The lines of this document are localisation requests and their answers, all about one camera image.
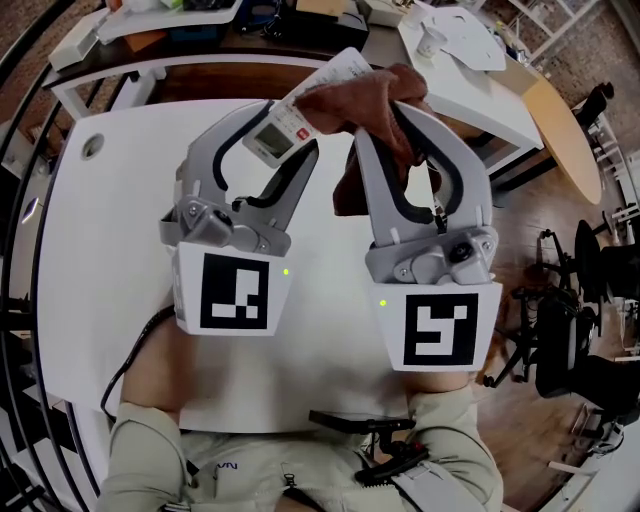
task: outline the brown towel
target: brown towel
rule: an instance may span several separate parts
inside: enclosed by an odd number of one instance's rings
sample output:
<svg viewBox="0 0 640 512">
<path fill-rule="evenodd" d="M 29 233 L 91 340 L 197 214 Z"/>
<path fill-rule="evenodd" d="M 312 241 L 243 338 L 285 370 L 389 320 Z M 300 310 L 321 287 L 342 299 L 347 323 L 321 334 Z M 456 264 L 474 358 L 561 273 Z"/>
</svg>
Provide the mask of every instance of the brown towel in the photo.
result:
<svg viewBox="0 0 640 512">
<path fill-rule="evenodd" d="M 404 64 L 367 73 L 339 84 L 315 87 L 296 99 L 295 105 L 311 125 L 324 134 L 346 131 L 359 126 L 375 135 L 393 152 L 398 180 L 403 188 L 411 166 L 420 165 L 407 137 L 398 126 L 390 102 L 408 103 L 433 114 L 422 99 L 427 94 L 424 78 Z M 440 176 L 430 173 L 433 190 L 439 188 Z M 333 192 L 336 215 L 366 215 L 367 202 L 355 148 L 347 158 L 345 173 Z"/>
</svg>

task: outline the beige shirt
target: beige shirt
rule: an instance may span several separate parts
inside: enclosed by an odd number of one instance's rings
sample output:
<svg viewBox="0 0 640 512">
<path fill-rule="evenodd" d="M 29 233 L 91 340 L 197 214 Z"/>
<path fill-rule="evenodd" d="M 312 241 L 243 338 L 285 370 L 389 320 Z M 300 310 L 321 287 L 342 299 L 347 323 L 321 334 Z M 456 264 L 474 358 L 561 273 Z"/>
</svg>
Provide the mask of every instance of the beige shirt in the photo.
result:
<svg viewBox="0 0 640 512">
<path fill-rule="evenodd" d="M 480 510 L 499 512 L 502 478 L 478 435 L 471 389 L 418 394 L 409 412 L 416 421 L 411 437 L 428 448 L 429 464 L 451 477 L 441 491 L 430 490 L 434 504 L 447 503 L 449 496 L 454 503 L 452 494 L 470 493 Z M 193 479 L 186 456 L 199 468 Z M 125 403 L 112 432 L 109 476 L 97 510 L 150 512 L 171 503 L 193 512 L 273 512 L 292 476 L 327 512 L 416 510 L 393 485 L 362 488 L 354 479 L 362 467 L 357 448 L 344 436 L 181 438 L 163 412 Z"/>
</svg>

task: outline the hand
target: hand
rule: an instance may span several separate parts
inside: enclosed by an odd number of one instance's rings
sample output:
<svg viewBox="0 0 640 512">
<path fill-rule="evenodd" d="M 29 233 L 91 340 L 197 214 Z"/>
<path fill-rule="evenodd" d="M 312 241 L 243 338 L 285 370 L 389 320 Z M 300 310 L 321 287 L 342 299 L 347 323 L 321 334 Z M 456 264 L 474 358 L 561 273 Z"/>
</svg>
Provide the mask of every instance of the hand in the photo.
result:
<svg viewBox="0 0 640 512">
<path fill-rule="evenodd" d="M 462 389 L 469 383 L 467 372 L 403 372 L 402 380 L 407 397 L 416 393 L 446 393 Z"/>
<path fill-rule="evenodd" d="M 124 374 L 121 401 L 155 407 L 179 423 L 195 387 L 195 340 L 173 317 L 156 327 Z"/>
</svg>

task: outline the round white table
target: round white table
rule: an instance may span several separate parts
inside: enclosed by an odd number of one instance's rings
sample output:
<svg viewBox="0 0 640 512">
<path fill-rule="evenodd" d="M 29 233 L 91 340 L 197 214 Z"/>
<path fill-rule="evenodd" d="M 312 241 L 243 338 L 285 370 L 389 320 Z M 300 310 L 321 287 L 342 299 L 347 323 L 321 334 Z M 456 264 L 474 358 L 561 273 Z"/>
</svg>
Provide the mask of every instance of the round white table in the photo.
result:
<svg viewBox="0 0 640 512">
<path fill-rule="evenodd" d="M 98 410 L 140 330 L 170 300 L 170 257 L 158 220 L 172 206 L 188 144 L 249 102 L 159 104 L 77 122 L 48 204 L 38 275 L 50 393 Z M 82 147 L 96 133 L 104 146 L 84 159 Z M 369 218 L 333 214 L 331 194 L 351 142 L 346 134 L 319 138 L 320 159 L 288 229 L 297 278 L 276 335 L 201 337 L 198 396 L 182 427 L 280 432 L 309 428 L 310 409 L 406 413 L 367 296 Z M 259 193 L 273 170 L 238 144 L 223 172 L 230 202 Z M 117 387 L 111 411 L 119 395 Z"/>
</svg>

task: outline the white desk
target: white desk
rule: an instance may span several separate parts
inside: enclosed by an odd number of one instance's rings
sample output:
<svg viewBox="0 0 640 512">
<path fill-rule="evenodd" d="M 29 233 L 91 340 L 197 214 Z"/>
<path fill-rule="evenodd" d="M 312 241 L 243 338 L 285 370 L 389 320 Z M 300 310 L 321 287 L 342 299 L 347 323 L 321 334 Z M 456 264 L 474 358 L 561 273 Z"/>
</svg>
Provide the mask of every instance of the white desk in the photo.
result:
<svg viewBox="0 0 640 512">
<path fill-rule="evenodd" d="M 412 66 L 427 81 L 429 106 L 439 114 L 480 128 L 510 144 L 485 161 L 488 174 L 533 148 L 544 147 L 520 96 L 445 52 L 438 52 L 431 60 L 423 59 L 416 52 L 422 28 L 413 29 L 400 23 L 398 30 Z"/>
<path fill-rule="evenodd" d="M 98 409 L 103 390 L 170 294 L 158 219 L 172 205 L 189 142 L 250 100 L 180 102 L 77 122 L 48 206 L 38 276 L 47 390 Z M 93 134 L 103 149 L 80 157 Z M 400 415 L 406 403 L 369 309 L 368 217 L 333 215 L 352 141 L 321 137 L 320 159 L 292 219 L 298 279 L 273 338 L 201 338 L 198 399 L 181 426 L 220 432 L 308 428 L 309 409 Z M 225 157 L 227 200 L 262 190 L 272 170 L 242 146 Z M 111 396 L 114 411 L 119 387 Z"/>
</svg>

